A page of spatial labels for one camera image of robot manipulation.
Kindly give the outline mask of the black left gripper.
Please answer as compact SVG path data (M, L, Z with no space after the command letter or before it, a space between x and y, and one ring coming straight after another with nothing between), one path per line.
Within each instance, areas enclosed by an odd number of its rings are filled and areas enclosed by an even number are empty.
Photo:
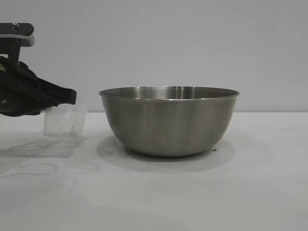
M29 69L28 65L19 61L19 57L9 54L0 56L0 113L4 116L37 116L41 113L36 97L29 96L23 91L39 90L57 101L57 105L75 105L77 92L45 81Z

